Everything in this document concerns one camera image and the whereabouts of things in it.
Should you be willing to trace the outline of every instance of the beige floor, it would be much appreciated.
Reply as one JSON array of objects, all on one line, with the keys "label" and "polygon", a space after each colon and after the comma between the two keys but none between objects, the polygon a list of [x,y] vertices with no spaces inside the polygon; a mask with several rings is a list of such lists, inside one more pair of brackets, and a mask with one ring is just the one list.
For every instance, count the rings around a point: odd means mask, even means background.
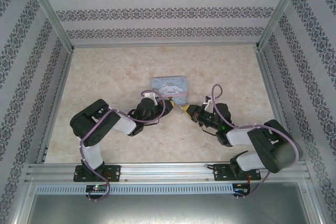
[{"label": "beige floor", "polygon": [[[189,104],[201,104],[215,83],[218,102],[228,104],[236,125],[272,119],[270,103],[252,46],[138,47],[76,49],[62,96],[46,163],[79,163],[79,141],[70,119],[99,98],[128,112],[140,102],[151,78],[187,77]],[[110,131],[100,142],[106,162],[228,161],[250,146],[224,147],[202,132],[181,109],[135,137]]]}]

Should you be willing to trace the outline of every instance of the robotic arm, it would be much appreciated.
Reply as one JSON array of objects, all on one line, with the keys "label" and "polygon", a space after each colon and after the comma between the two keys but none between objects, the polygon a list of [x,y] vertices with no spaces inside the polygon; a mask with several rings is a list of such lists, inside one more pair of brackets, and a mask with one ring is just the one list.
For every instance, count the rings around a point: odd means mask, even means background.
[{"label": "robotic arm", "polygon": [[[198,123],[203,131],[205,131],[203,127],[215,129],[216,134],[214,135],[222,145],[227,147],[253,145],[255,151],[246,151],[234,156],[230,159],[230,164],[208,165],[208,168],[213,169],[216,181],[246,180],[247,178],[249,181],[260,180],[259,169],[277,173],[302,157],[300,146],[276,120],[270,120],[262,125],[237,127],[231,121],[231,114],[226,104],[213,104],[212,111],[209,110],[211,103],[215,102],[214,88],[218,86],[218,84],[213,86],[212,97],[206,97],[205,103],[200,106],[187,105],[183,111],[193,122]],[[163,100],[160,95],[161,100],[158,102],[155,91],[144,91],[143,93],[145,98],[141,100],[136,109],[128,114],[111,109],[104,100],[99,99],[76,114],[70,121],[74,134],[81,139],[82,165],[76,167],[74,181],[105,181],[108,190],[100,199],[109,194],[109,182],[118,182],[120,174],[120,166],[104,164],[99,147],[102,138],[111,129],[135,136],[145,126],[157,124],[159,118],[167,115],[175,105],[171,100]]]},{"label": "robotic arm", "polygon": [[[230,168],[236,176],[252,169],[267,169],[272,173],[277,173],[295,161],[295,150],[282,135],[253,125],[233,128],[232,126],[235,125],[231,122],[228,106],[224,103],[217,104],[219,112],[231,125],[224,122],[215,108],[212,112],[208,111],[211,103],[211,99],[206,97],[205,103],[201,106],[187,105],[183,108],[183,111],[202,129],[203,127],[215,129],[217,131],[215,136],[222,145],[227,147],[253,145],[255,152],[242,152],[231,158]],[[299,157],[302,157],[300,146],[276,120],[270,120],[264,125],[276,129],[290,138],[298,149]]]},{"label": "robotic arm", "polygon": [[163,100],[157,102],[153,92],[145,93],[144,96],[145,98],[141,100],[137,108],[131,110],[128,114],[120,111],[110,112],[109,105],[103,99],[99,99],[71,119],[70,126],[73,133],[82,140],[103,116],[107,115],[83,141],[83,147],[81,147],[83,159],[81,160],[80,173],[84,175],[78,176],[78,179],[84,177],[90,181],[100,181],[99,177],[89,168],[106,179],[110,179],[107,177],[108,173],[106,173],[104,161],[101,157],[99,142],[111,129],[121,131],[129,136],[135,136],[143,130],[144,126],[151,125],[147,122],[152,122],[160,115],[161,117],[167,115],[174,107],[174,102],[171,100],[165,100],[165,104]]}]

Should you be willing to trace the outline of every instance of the small box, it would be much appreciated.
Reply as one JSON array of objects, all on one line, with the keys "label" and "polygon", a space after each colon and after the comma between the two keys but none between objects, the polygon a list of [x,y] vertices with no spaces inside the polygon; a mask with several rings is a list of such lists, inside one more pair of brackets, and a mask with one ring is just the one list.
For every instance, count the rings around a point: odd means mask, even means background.
[{"label": "small box", "polygon": [[164,99],[172,99],[177,105],[187,104],[188,88],[184,76],[153,78],[152,89],[161,94]]}]

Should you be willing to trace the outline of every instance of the cable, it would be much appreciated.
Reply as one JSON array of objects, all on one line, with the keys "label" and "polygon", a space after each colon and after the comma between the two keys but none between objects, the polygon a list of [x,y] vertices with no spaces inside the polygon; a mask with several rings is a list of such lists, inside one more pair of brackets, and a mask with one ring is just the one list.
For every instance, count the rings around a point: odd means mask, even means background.
[{"label": "cable", "polygon": [[202,129],[203,132],[205,132],[205,133],[207,133],[207,134],[209,134],[211,136],[216,136],[216,134],[213,134],[213,133],[211,133],[211,132],[206,131],[205,129],[203,129],[203,125],[201,126],[201,129]]},{"label": "cable", "polygon": [[160,119],[158,119],[157,123],[144,124],[143,126],[152,126],[152,125],[157,125],[159,122],[160,122]]},{"label": "cable", "polygon": [[97,177],[99,177],[99,178],[101,178],[102,180],[104,180],[105,182],[106,182],[106,185],[107,185],[107,191],[106,191],[106,193],[103,195],[103,196],[101,196],[100,198],[98,198],[98,199],[92,199],[92,198],[90,198],[90,195],[91,195],[91,193],[93,192],[93,191],[89,191],[89,194],[88,194],[88,198],[89,198],[89,201],[91,201],[91,200],[94,200],[95,202],[97,202],[97,201],[100,201],[100,200],[103,200],[104,198],[106,198],[109,194],[110,194],[110,191],[111,191],[111,185],[110,185],[110,183],[109,183],[109,180],[108,179],[106,179],[106,178],[104,178],[103,176],[101,176],[99,173],[97,173],[90,165],[89,165],[89,163],[86,161],[86,159],[85,159],[85,156],[84,156],[84,152],[83,152],[83,146],[84,146],[84,141],[86,140],[86,139],[88,139],[88,137],[98,128],[98,126],[107,118],[107,116],[109,115],[109,114],[111,114],[112,112],[117,112],[117,113],[119,113],[119,114],[122,114],[122,115],[124,115],[124,116],[126,116],[126,117],[128,117],[129,119],[131,119],[131,120],[133,120],[133,121],[135,121],[135,122],[139,122],[139,123],[151,123],[151,122],[155,122],[155,121],[157,121],[157,120],[159,120],[161,117],[162,117],[162,115],[163,115],[163,113],[164,113],[164,111],[165,111],[165,109],[166,109],[166,103],[165,103],[165,101],[164,101],[164,99],[163,99],[163,97],[158,93],[158,92],[156,92],[156,91],[153,91],[153,90],[144,90],[144,91],[142,91],[141,92],[141,95],[144,97],[144,94],[145,93],[149,93],[149,92],[153,92],[153,93],[155,93],[155,94],[157,94],[158,96],[159,96],[159,98],[162,100],[162,103],[163,103],[163,110],[162,110],[162,113],[157,117],[157,118],[155,118],[155,119],[152,119],[152,120],[148,120],[148,121],[144,121],[144,120],[138,120],[138,119],[134,119],[134,118],[132,118],[130,115],[127,115],[127,114],[125,114],[124,112],[121,112],[121,111],[119,111],[119,110],[116,110],[116,109],[111,109],[111,110],[109,110],[108,112],[106,112],[106,114],[95,124],[95,126],[85,135],[85,137],[83,137],[81,140],[80,140],[80,142],[79,142],[79,152],[80,152],[80,155],[82,156],[82,160],[83,160],[83,163],[89,168],[89,170],[90,171],[92,171]]},{"label": "cable", "polygon": [[[220,88],[220,94],[218,96],[215,97],[215,88],[216,87],[219,87]],[[234,128],[234,129],[248,129],[248,128],[265,128],[265,129],[268,129],[268,130],[271,130],[275,133],[278,133],[280,136],[282,136],[283,138],[285,138],[289,143],[290,145],[293,147],[294,149],[294,152],[295,152],[295,160],[294,162],[289,166],[293,166],[295,165],[298,161],[299,161],[299,151],[298,151],[298,148],[296,147],[295,143],[292,141],[292,139],[290,139],[286,134],[283,134],[283,132],[273,128],[273,127],[269,127],[269,126],[266,126],[266,125],[263,125],[263,124],[254,124],[254,125],[246,125],[246,126],[236,126],[236,125],[233,125],[231,124],[230,122],[228,122],[225,117],[223,117],[223,115],[220,113],[219,109],[217,108],[217,105],[216,105],[216,102],[215,100],[217,98],[219,98],[221,95],[223,94],[223,88],[221,85],[219,84],[215,84],[213,85],[212,89],[211,89],[211,100],[212,100],[212,103],[214,105],[214,108],[217,112],[217,114],[220,116],[220,118],[227,124],[229,125],[230,127]],[[259,185],[248,195],[253,195],[257,190],[259,190],[259,188],[261,187],[261,185],[265,182],[265,180],[268,178],[270,174],[270,171],[268,171],[268,173],[266,174],[266,176],[263,178],[263,180],[259,183]]]},{"label": "cable", "polygon": [[248,181],[247,181],[247,183],[248,183],[248,189],[247,190],[249,190],[249,189],[251,189],[251,175],[247,175],[247,178],[248,178]]}]

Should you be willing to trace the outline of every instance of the patterned wallpaper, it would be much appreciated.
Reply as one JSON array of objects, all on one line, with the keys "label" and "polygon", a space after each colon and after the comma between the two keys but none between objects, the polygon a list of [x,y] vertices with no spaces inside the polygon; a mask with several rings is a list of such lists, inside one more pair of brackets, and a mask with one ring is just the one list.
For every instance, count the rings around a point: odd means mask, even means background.
[{"label": "patterned wallpaper", "polygon": [[335,0],[291,0],[264,48],[291,134],[327,223],[336,223]]},{"label": "patterned wallpaper", "polygon": [[279,0],[50,0],[72,43],[257,42]]},{"label": "patterned wallpaper", "polygon": [[37,0],[0,0],[0,223],[41,147],[68,53]]}]

